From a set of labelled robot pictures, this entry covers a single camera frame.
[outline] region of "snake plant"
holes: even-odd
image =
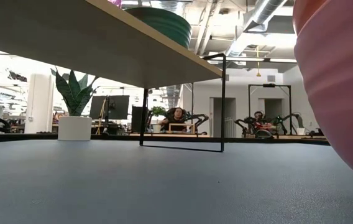
[[[57,84],[57,89],[65,100],[69,116],[81,116],[81,113],[94,93],[92,84],[99,77],[95,77],[94,81],[87,86],[88,74],[85,74],[81,80],[77,81],[74,71],[70,70],[68,76],[69,82],[67,82],[59,75],[58,70],[54,71],[51,69],[51,72],[56,76],[55,82]]]

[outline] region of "pillar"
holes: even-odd
[[[30,76],[25,133],[52,131],[54,80],[50,74]]]

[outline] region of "pink bowl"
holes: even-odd
[[[298,35],[295,57],[316,119],[353,169],[353,0],[328,0]]]

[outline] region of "green bowl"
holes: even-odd
[[[182,17],[173,12],[152,7],[126,9],[126,12],[153,27],[176,43],[189,47],[191,27]]]

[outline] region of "man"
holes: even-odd
[[[173,116],[170,118],[165,118],[159,124],[162,125],[162,130],[168,131],[170,129],[170,124],[184,124],[185,122],[182,120],[183,117],[183,109],[175,108]],[[186,126],[171,126],[171,131],[186,131]]]

